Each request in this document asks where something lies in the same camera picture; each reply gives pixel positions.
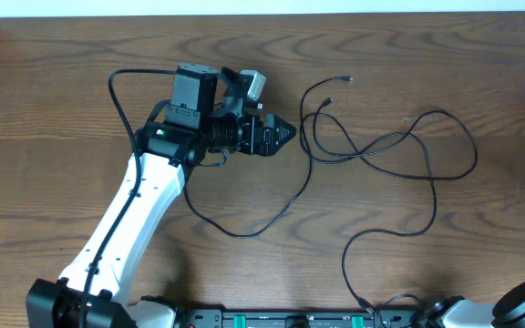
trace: cable connector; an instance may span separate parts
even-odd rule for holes
[[[376,311],[376,309],[374,308],[374,306],[372,306],[372,304],[370,304],[370,302],[366,301],[365,299],[361,298],[361,297],[357,297],[355,299],[358,303],[358,305],[360,305],[360,307],[362,309],[364,309],[364,311],[372,314]]]
[[[332,97],[329,97],[328,99],[324,100],[323,103],[321,103],[321,107],[328,106],[328,105],[331,104],[332,102],[334,102],[334,99],[333,99]]]

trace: white robot part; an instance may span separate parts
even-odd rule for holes
[[[169,159],[149,153],[143,154],[140,159],[141,184],[138,197],[130,204],[108,242],[90,287],[91,295],[107,290],[112,293],[111,301],[119,302],[124,307],[129,302],[130,286],[151,235],[184,185],[181,166],[173,167],[169,164]],[[100,243],[127,201],[135,185],[136,172],[135,159],[131,157],[125,179],[102,221],[84,249],[60,275],[60,278],[68,278],[68,288],[84,290],[88,265],[93,261]]]
[[[459,301],[443,315],[443,324],[447,328],[491,328],[494,305]]]
[[[244,69],[241,71],[243,75],[252,76],[251,86],[248,88],[248,93],[246,97],[251,101],[257,101],[263,92],[264,83],[266,82],[266,77],[263,74],[255,70]]]
[[[172,328],[175,322],[175,311],[157,302],[139,301],[127,313],[138,328]]]

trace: wood grain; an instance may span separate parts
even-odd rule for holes
[[[428,301],[462,294],[495,302],[525,280],[525,14],[281,15],[0,19],[0,326],[25,326],[35,278],[57,278],[84,245],[117,191],[128,140],[107,92],[118,67],[179,62],[258,69],[262,101],[298,121],[327,111],[365,144],[405,130],[428,106],[463,120],[479,144],[467,178],[437,183],[438,217],[415,239],[369,236],[348,255],[355,289],[374,303],[401,292]],[[170,95],[167,77],[119,77],[132,126]],[[333,124],[318,134],[345,149]],[[472,160],[454,123],[433,117],[417,129],[435,174]],[[416,144],[374,158],[425,172]],[[197,169],[189,183],[198,210],[224,227],[263,226],[304,181],[296,141],[263,159],[233,155],[222,169]],[[140,265],[131,300],[162,294],[228,308],[357,307],[341,275],[355,232],[415,231],[431,214],[426,182],[392,179],[361,162],[316,166],[308,190],[260,238],[229,239],[178,198]]]

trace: tangled black cable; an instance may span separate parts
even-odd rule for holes
[[[392,134],[383,136],[381,138],[378,138],[378,139],[374,140],[373,142],[371,142],[370,144],[368,144],[367,146],[365,146],[363,149],[360,150],[360,149],[357,148],[357,146],[355,145],[354,141],[352,141],[352,139],[350,138],[349,134],[345,130],[344,126],[339,122],[339,120],[337,120],[337,118],[335,118],[335,117],[333,117],[333,116],[331,116],[329,114],[321,112],[321,110],[323,108],[325,108],[326,106],[328,106],[329,104],[332,103],[333,100],[331,98],[326,99],[315,112],[309,113],[309,114],[304,116],[304,113],[303,113],[304,101],[305,101],[305,98],[307,97],[307,95],[309,94],[309,92],[311,92],[314,88],[316,88],[316,87],[318,87],[318,86],[320,86],[320,85],[322,85],[324,83],[327,83],[327,82],[330,82],[330,81],[335,81],[335,80],[351,81],[352,78],[351,77],[330,77],[330,78],[327,78],[327,79],[325,79],[323,81],[320,81],[320,82],[317,82],[314,85],[312,85],[311,87],[309,87],[305,91],[305,93],[303,94],[303,96],[301,98],[301,103],[300,103],[300,106],[299,106],[299,116],[300,116],[299,141],[301,143],[301,148],[303,149],[305,155],[307,155],[307,157],[309,158],[309,169],[308,169],[308,172],[307,172],[307,178],[305,180],[305,183],[301,187],[301,189],[287,203],[287,205],[283,208],[283,210],[281,210],[281,212],[274,219],[272,219],[266,226],[264,226],[262,229],[260,229],[259,231],[256,231],[255,233],[252,233],[252,234],[236,234],[236,233],[227,231],[221,225],[216,223],[215,221],[205,217],[204,215],[200,214],[199,212],[197,212],[195,210],[195,208],[191,204],[190,197],[188,196],[187,188],[185,188],[185,187],[184,187],[184,190],[183,190],[183,194],[185,196],[186,202],[188,203],[188,206],[190,207],[190,210],[194,214],[196,214],[198,217],[200,217],[201,219],[207,221],[208,223],[213,225],[215,228],[217,228],[218,230],[220,230],[221,232],[223,232],[224,234],[226,234],[226,235],[228,235],[230,237],[246,239],[246,238],[252,238],[252,237],[256,237],[256,236],[260,235],[261,233],[263,233],[264,231],[269,229],[271,226],[273,226],[274,223],[277,222],[285,214],[285,212],[291,207],[291,205],[295,202],[295,200],[304,192],[305,188],[309,184],[309,180],[310,180],[312,172],[313,172],[313,162],[314,161],[318,162],[318,163],[322,163],[322,164],[340,164],[340,163],[346,162],[348,160],[352,160],[352,159],[358,158],[358,159],[361,159],[368,167],[370,167],[372,169],[375,169],[378,172],[384,173],[386,175],[395,177],[395,178],[428,180],[429,183],[430,183],[430,187],[431,187],[431,191],[432,191],[432,195],[433,195],[433,211],[432,211],[431,219],[428,221],[428,224],[422,230],[416,231],[416,232],[398,232],[398,231],[390,231],[390,230],[386,230],[386,229],[369,229],[369,230],[365,230],[365,231],[360,231],[356,235],[354,235],[349,240],[349,242],[345,245],[344,252],[342,254],[342,273],[344,275],[344,280],[345,280],[345,284],[347,286],[347,289],[352,294],[352,296],[354,296],[355,300],[358,302],[358,304],[364,310],[366,310],[369,313],[376,312],[375,315],[378,317],[378,319],[380,320],[382,325],[385,326],[385,324],[384,324],[384,322],[382,320],[382,317],[380,315],[380,310],[382,308],[388,306],[391,302],[394,302],[394,301],[396,301],[398,299],[402,299],[402,298],[411,298],[411,299],[414,299],[414,300],[418,301],[421,305],[423,305],[423,303],[415,295],[412,295],[412,294],[401,294],[401,295],[398,295],[398,296],[395,296],[395,297],[391,298],[390,300],[385,302],[382,306],[380,306],[378,309],[376,309],[374,306],[372,306],[372,304],[370,304],[370,302],[368,302],[364,298],[360,297],[357,293],[355,293],[354,289],[352,288],[352,286],[351,286],[351,284],[350,284],[350,282],[349,282],[349,280],[347,278],[347,274],[345,272],[345,256],[346,256],[346,254],[347,254],[351,244],[356,239],[358,239],[359,237],[364,236],[364,235],[369,234],[369,233],[384,233],[384,234],[389,234],[389,235],[393,235],[393,236],[397,236],[397,237],[416,237],[416,236],[420,236],[423,233],[427,232],[428,229],[435,222],[435,218],[437,216],[437,192],[435,190],[435,180],[456,180],[456,179],[461,179],[461,178],[466,177],[477,166],[477,163],[478,163],[478,147],[477,147],[477,143],[475,142],[475,139],[473,138],[473,136],[471,135],[469,130],[465,127],[465,125],[458,118],[456,118],[455,116],[453,116],[452,114],[448,113],[447,111],[445,111],[443,109],[436,108],[434,110],[430,110],[430,111],[422,114],[421,116],[419,116],[417,118],[417,120],[415,120],[415,122],[412,124],[412,126],[410,127],[410,129],[407,132],[392,133]],[[432,173],[431,167],[430,167],[430,158],[429,158],[429,155],[428,155],[427,147],[425,146],[425,144],[423,143],[423,141],[419,137],[417,137],[416,135],[414,135],[412,133],[412,130],[415,128],[415,126],[418,124],[418,122],[420,121],[421,118],[423,118],[423,117],[425,117],[427,115],[430,115],[430,114],[435,114],[435,113],[445,115],[445,116],[455,120],[461,126],[461,128],[463,128],[463,131],[465,131],[465,134],[469,137],[469,139],[471,141],[471,145],[473,146],[474,159],[473,159],[473,163],[471,164],[471,167],[469,169],[467,169],[464,173],[459,174],[457,176],[451,176],[451,177],[436,177],[436,176],[434,176],[433,173]],[[345,138],[347,139],[347,142],[354,149],[353,153],[336,153],[336,152],[329,151],[329,150],[325,149],[321,145],[321,143],[319,142],[319,139],[317,138],[317,133],[316,133],[317,117],[319,117],[319,116],[330,118],[331,120],[333,120],[333,122],[344,133]],[[340,158],[340,159],[319,159],[319,158],[317,158],[316,156],[314,156],[312,154],[311,147],[310,147],[310,144],[309,144],[309,140],[307,138],[307,135],[305,133],[305,128],[304,128],[304,122],[308,118],[311,118],[311,117],[313,117],[313,133],[314,133],[315,145],[323,153],[325,153],[327,155],[330,155],[330,156],[333,156],[333,157]],[[378,150],[373,150],[373,151],[369,151],[368,152],[368,150],[371,149],[375,144],[380,143],[380,142],[385,141],[385,140],[389,140],[391,138],[398,138],[398,139],[396,141],[392,142],[388,146],[382,147],[381,149],[378,149]],[[387,151],[387,150],[397,146],[398,144],[403,142],[406,138],[412,138],[423,149],[423,152],[424,152],[424,155],[425,155],[425,160],[426,160],[426,163],[427,163],[427,175],[426,176],[408,175],[408,174],[396,173],[396,172],[389,171],[389,170],[386,170],[386,169],[381,169],[381,168],[379,168],[378,166],[372,164],[370,161],[368,161],[366,159],[366,157],[368,157],[368,156],[373,156],[373,155],[376,155],[376,154],[380,154],[380,153],[382,153],[384,151]]]

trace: white wall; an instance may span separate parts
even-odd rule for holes
[[[525,0],[0,0],[0,17],[525,11]]]

